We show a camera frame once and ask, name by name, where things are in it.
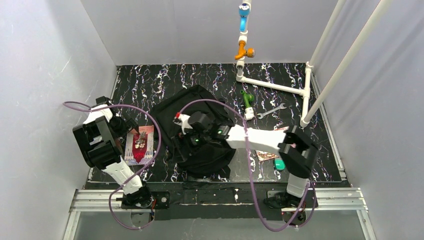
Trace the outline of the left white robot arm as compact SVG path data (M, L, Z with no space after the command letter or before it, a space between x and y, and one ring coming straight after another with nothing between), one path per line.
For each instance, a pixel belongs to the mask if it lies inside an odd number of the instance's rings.
M95 111L90 112L82 124L73 127L73 135L86 164L109 174L123 186L123 205L148 208L153 196L146 183L139 176L126 182L134 172L125 163L119 142L119 138L135 130L137 124L127 114L119 115L108 108L112 104L106 96L97 98L92 107Z

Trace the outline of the black backpack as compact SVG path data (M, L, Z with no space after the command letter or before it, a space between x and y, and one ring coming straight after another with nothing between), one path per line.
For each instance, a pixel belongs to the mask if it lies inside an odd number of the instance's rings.
M161 101L149 112L172 161L195 179L227 179L231 173L229 163L236 151L218 136L218 131L235 123L223 101L215 101L211 92L195 85Z

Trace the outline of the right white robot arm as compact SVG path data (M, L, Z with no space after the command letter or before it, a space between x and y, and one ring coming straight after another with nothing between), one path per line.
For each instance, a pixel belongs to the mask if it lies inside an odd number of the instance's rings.
M317 145L297 126L286 130L261 130L242 125L228 125L212 121L206 114L177 113L174 123L181 127L177 139L181 141L180 153L187 157L206 144L220 144L231 149L248 147L278 155L289 173L283 193L265 200L273 208L298 205L308 190L307 183L318 155Z

